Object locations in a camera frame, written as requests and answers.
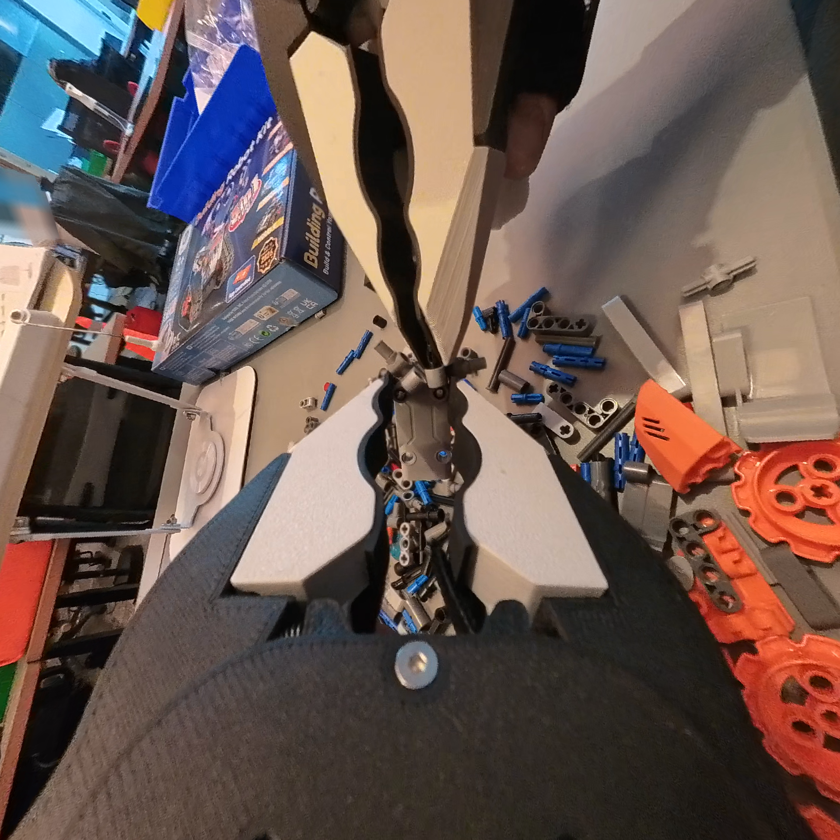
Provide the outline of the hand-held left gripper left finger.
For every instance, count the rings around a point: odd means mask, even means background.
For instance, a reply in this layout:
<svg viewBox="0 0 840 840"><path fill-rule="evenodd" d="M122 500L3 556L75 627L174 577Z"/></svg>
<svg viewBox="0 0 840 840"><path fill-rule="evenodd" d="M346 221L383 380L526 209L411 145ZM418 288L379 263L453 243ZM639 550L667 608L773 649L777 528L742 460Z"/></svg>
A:
<svg viewBox="0 0 840 840"><path fill-rule="evenodd" d="M393 380L373 380L293 449L239 557L239 592L331 600L375 631L389 564L383 490Z"/></svg>

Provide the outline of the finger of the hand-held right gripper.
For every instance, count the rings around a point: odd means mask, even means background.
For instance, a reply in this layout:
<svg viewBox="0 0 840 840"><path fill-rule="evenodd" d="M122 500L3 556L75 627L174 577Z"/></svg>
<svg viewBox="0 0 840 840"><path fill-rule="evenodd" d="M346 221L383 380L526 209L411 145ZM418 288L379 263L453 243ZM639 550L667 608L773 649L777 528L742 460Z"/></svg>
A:
<svg viewBox="0 0 840 840"><path fill-rule="evenodd" d="M374 47L386 2L254 2L269 89L313 184L422 366L446 365L418 302L396 160L403 120Z"/></svg>
<svg viewBox="0 0 840 840"><path fill-rule="evenodd" d="M416 302L442 365L476 303L505 169L487 131L510 20L510 2L391 1L381 25L385 81L411 142Z"/></svg>

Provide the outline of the grey building piece assembly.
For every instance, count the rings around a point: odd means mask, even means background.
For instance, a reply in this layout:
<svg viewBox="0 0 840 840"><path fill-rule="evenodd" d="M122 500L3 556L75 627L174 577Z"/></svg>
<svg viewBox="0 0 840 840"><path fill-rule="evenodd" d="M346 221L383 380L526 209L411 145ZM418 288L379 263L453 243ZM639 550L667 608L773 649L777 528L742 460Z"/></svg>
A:
<svg viewBox="0 0 840 840"><path fill-rule="evenodd" d="M418 481L449 478L454 439L448 414L450 386L486 369L487 360L464 348L452 364L427 370L411 354L383 341L375 351L393 379L397 488L407 491Z"/></svg>

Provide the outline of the person's right forearm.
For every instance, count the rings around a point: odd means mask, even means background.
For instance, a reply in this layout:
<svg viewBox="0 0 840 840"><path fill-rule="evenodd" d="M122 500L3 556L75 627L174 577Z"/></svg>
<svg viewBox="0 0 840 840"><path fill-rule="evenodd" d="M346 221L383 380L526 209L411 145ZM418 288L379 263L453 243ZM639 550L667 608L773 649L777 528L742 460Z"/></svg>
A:
<svg viewBox="0 0 840 840"><path fill-rule="evenodd" d="M553 119L577 95L589 55L598 1L513 4L507 84L512 103L546 106Z"/></svg>

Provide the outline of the blue plastic bin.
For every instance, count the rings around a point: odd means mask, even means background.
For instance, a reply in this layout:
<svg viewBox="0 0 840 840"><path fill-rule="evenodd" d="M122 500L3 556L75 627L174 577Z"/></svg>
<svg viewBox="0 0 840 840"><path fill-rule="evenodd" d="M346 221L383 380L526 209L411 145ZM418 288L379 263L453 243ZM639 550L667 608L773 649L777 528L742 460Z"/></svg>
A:
<svg viewBox="0 0 840 840"><path fill-rule="evenodd" d="M171 105L147 206L191 223L256 150L279 133L280 150L291 136L279 119L257 49L240 45L203 110L193 74Z"/></svg>
<svg viewBox="0 0 840 840"><path fill-rule="evenodd" d="M217 87L219 74L216 69L200 62L191 62L183 84L187 97L195 100L198 114L203 113Z"/></svg>

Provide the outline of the blue building set box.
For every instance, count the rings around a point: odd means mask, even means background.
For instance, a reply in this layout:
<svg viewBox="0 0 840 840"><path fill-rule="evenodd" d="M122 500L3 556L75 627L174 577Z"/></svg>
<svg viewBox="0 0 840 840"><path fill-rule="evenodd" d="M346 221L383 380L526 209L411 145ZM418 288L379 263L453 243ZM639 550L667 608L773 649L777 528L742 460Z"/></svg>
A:
<svg viewBox="0 0 840 840"><path fill-rule="evenodd" d="M152 371L201 385L341 296L344 238L277 116L175 252Z"/></svg>

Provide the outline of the clear plastic bag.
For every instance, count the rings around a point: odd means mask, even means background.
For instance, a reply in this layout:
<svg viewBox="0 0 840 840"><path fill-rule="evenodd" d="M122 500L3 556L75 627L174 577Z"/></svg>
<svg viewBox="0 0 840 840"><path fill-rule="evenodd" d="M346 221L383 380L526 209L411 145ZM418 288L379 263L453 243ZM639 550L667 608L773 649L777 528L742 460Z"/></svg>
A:
<svg viewBox="0 0 840 840"><path fill-rule="evenodd" d="M233 55L247 45L259 51L251 1L185 1L185 41L191 62L219 50Z"/></svg>

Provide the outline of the orange curved panel piece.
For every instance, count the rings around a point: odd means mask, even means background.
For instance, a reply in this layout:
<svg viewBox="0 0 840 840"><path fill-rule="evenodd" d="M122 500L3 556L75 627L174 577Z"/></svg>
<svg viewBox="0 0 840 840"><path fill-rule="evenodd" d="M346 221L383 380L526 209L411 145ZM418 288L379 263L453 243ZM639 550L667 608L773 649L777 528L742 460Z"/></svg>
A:
<svg viewBox="0 0 840 840"><path fill-rule="evenodd" d="M680 495L728 468L742 452L652 380L637 393L634 431L654 468Z"/></svg>

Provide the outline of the black beam with holes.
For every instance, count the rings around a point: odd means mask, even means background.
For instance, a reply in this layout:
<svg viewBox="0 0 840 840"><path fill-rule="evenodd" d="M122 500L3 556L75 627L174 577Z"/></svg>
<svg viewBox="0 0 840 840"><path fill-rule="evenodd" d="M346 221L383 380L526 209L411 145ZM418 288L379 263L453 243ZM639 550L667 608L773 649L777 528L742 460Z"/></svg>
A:
<svg viewBox="0 0 840 840"><path fill-rule="evenodd" d="M715 511L699 508L689 511L685 517L672 517L668 531L710 602L720 613L731 615L743 608L741 596L705 541L705 537L720 526L721 519Z"/></svg>

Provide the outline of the light grey long slat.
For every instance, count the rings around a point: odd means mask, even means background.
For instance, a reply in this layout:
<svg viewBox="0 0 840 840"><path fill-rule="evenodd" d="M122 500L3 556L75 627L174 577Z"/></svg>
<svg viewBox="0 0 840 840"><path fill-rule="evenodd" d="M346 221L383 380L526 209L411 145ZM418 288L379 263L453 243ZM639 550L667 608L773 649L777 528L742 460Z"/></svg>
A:
<svg viewBox="0 0 840 840"><path fill-rule="evenodd" d="M617 296L602 304L602 312L648 378L675 398L687 399L689 385L666 359L624 298Z"/></svg>

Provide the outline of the black storage case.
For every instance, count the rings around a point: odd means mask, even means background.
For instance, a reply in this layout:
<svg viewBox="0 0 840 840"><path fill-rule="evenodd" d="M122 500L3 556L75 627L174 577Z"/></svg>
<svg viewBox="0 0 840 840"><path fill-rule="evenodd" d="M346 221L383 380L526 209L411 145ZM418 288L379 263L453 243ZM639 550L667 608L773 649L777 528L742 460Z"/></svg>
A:
<svg viewBox="0 0 840 840"><path fill-rule="evenodd" d="M58 384L19 517L90 525L154 518L174 408L73 378Z"/></svg>

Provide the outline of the red plastic part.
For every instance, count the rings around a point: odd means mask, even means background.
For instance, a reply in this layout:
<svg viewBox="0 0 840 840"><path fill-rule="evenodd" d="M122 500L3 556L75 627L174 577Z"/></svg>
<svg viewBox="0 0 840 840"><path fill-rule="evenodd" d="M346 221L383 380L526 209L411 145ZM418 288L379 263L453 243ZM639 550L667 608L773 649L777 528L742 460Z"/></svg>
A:
<svg viewBox="0 0 840 840"><path fill-rule="evenodd" d="M158 349L162 313L150 308L135 306L128 310L122 327L125 349L153 362Z"/></svg>

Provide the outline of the orange gear wheel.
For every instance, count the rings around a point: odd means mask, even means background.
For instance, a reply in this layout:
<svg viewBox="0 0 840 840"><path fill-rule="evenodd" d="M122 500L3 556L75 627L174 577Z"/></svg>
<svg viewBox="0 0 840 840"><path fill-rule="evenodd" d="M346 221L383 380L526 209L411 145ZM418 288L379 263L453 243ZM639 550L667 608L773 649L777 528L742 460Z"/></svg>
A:
<svg viewBox="0 0 840 840"><path fill-rule="evenodd" d="M805 560L838 560L838 439L765 444L744 453L734 473L733 501L761 539Z"/></svg>
<svg viewBox="0 0 840 840"><path fill-rule="evenodd" d="M839 802L839 643L769 637L738 658L734 675L767 753Z"/></svg>
<svg viewBox="0 0 840 840"><path fill-rule="evenodd" d="M811 803L796 803L795 807L808 823L815 837L819 839L839 839L839 823L822 808Z"/></svg>

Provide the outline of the dark grey beam piece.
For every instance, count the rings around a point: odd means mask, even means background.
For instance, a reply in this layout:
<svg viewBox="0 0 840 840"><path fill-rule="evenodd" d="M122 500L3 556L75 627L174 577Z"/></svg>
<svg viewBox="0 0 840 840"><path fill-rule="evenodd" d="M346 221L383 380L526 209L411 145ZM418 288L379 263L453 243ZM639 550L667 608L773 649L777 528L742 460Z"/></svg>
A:
<svg viewBox="0 0 840 840"><path fill-rule="evenodd" d="M807 634L838 636L838 597L817 580L812 566L785 542L759 543L759 567L793 620L793 639Z"/></svg>

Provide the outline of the light grey flat panels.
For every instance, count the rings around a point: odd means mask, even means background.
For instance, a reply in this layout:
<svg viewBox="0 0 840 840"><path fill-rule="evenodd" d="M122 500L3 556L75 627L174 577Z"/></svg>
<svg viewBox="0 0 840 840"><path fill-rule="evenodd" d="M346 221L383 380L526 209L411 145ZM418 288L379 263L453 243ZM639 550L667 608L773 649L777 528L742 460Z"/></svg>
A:
<svg viewBox="0 0 840 840"><path fill-rule="evenodd" d="M712 429L749 444L837 436L810 298L730 312L717 335L702 301L681 306L679 321L694 412Z"/></svg>

